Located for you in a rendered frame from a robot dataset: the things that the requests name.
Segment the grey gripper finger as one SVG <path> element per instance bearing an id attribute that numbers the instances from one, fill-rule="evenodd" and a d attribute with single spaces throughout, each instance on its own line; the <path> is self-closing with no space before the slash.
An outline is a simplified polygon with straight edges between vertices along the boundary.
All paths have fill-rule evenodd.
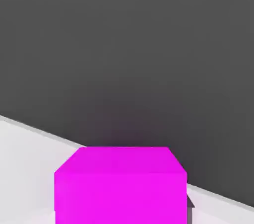
<path id="1" fill-rule="evenodd" d="M 197 209 L 187 195 L 187 224 L 206 224 L 206 214 Z"/>

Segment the small magenta cube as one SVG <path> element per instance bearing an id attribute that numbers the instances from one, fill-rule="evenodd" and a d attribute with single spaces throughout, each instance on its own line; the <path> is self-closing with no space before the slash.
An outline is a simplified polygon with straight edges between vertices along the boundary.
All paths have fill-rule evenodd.
<path id="1" fill-rule="evenodd" d="M 166 147 L 83 147 L 54 174 L 56 224 L 187 224 L 187 173 Z"/>

